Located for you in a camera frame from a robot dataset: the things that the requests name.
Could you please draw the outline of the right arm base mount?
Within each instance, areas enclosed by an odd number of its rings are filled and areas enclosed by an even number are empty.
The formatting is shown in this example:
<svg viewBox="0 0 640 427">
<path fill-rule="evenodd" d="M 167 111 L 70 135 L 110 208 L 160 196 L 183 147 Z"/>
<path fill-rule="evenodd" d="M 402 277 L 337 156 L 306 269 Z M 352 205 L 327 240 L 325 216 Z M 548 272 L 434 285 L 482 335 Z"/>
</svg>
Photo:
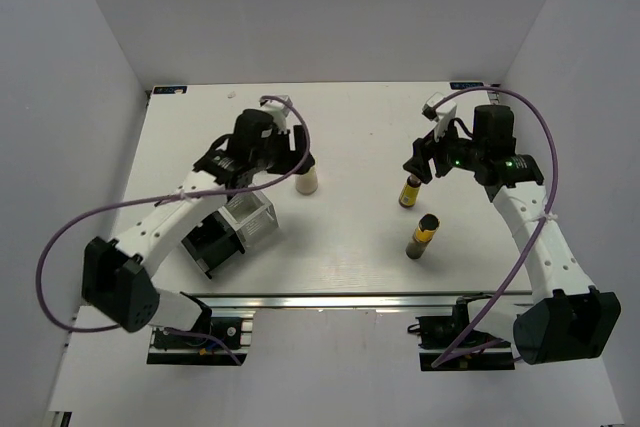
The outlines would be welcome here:
<svg viewBox="0 0 640 427">
<path fill-rule="evenodd" d="M 454 349 L 468 353 L 448 360 L 437 368 L 432 363 L 446 350 L 472 319 L 468 305 L 480 300 L 489 300 L 490 295 L 476 294 L 459 297 L 451 313 L 447 315 L 425 315 L 416 318 L 406 332 L 418 339 L 419 362 L 422 372 L 472 372 L 509 371 L 515 369 L 516 361 L 508 342 L 498 342 L 490 334 L 471 331 Z"/>
</svg>

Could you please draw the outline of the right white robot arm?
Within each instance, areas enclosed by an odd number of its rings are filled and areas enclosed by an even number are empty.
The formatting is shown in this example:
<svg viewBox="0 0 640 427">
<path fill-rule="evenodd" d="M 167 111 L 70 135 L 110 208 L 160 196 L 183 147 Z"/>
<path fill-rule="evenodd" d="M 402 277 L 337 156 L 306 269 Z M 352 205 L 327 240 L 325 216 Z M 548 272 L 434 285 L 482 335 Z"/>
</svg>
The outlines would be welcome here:
<svg viewBox="0 0 640 427">
<path fill-rule="evenodd" d="M 521 307 L 489 294 L 459 298 L 444 333 L 451 344 L 435 363 L 455 358 L 459 345 L 475 345 L 486 334 L 510 343 L 529 365 L 599 357 L 620 316 L 620 302 L 582 270 L 547 211 L 549 193 L 537 162 L 516 151 L 513 112 L 504 105 L 478 106 L 472 131 L 461 137 L 465 126 L 456 110 L 452 101 L 424 107 L 435 126 L 413 143 L 412 157 L 403 166 L 410 174 L 407 186 L 416 193 L 455 168 L 473 173 L 523 258 L 532 305 Z"/>
</svg>

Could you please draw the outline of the yellow label brown bottle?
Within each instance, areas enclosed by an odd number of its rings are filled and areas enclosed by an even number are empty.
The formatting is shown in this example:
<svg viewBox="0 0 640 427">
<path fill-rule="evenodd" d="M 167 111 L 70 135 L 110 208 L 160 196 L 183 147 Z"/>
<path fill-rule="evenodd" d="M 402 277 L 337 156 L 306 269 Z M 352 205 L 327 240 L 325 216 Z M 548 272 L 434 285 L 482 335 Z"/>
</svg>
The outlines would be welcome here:
<svg viewBox="0 0 640 427">
<path fill-rule="evenodd" d="M 422 182 L 410 174 L 400 192 L 398 202 L 403 208 L 413 208 L 416 204 Z"/>
</svg>

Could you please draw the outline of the white bottle yellow lid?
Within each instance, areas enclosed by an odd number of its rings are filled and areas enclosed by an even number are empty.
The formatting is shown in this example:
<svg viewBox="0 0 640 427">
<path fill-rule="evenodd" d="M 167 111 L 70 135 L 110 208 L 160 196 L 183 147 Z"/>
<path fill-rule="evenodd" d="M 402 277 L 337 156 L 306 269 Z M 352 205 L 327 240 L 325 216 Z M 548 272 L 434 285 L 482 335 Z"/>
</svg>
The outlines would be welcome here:
<svg viewBox="0 0 640 427">
<path fill-rule="evenodd" d="M 299 174 L 295 178 L 296 191 L 301 195 L 312 195 L 318 189 L 318 177 L 316 167 L 311 167 L 306 173 Z"/>
</svg>

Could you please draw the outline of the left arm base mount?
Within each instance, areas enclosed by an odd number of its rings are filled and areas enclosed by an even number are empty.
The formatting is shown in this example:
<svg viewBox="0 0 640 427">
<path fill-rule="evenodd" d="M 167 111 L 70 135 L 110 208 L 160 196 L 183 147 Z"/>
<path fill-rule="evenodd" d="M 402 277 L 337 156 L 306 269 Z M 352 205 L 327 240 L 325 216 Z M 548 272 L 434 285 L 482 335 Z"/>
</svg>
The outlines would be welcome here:
<svg viewBox="0 0 640 427">
<path fill-rule="evenodd" d="M 174 335 L 152 330 L 146 363 L 165 366 L 241 366 L 247 358 L 253 331 L 253 313 L 214 310 L 209 338 Z"/>
</svg>

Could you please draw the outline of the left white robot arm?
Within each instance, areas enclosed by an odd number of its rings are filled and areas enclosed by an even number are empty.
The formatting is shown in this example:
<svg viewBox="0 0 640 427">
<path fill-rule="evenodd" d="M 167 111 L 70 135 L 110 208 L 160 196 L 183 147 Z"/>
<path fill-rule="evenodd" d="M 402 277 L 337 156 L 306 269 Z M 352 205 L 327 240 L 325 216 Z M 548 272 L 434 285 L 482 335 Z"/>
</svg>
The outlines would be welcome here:
<svg viewBox="0 0 640 427">
<path fill-rule="evenodd" d="M 184 292 L 156 287 L 166 257 L 230 200 L 258 191 L 255 175 L 277 182 L 308 173 L 315 161 L 305 122 L 289 129 L 296 111 L 287 97 L 265 95 L 244 110 L 232 133 L 216 139 L 177 190 L 152 199 L 153 209 L 110 240 L 94 238 L 84 250 L 83 299 L 129 333 L 145 326 L 177 331 L 199 346 L 211 334 L 209 308 Z"/>
</svg>

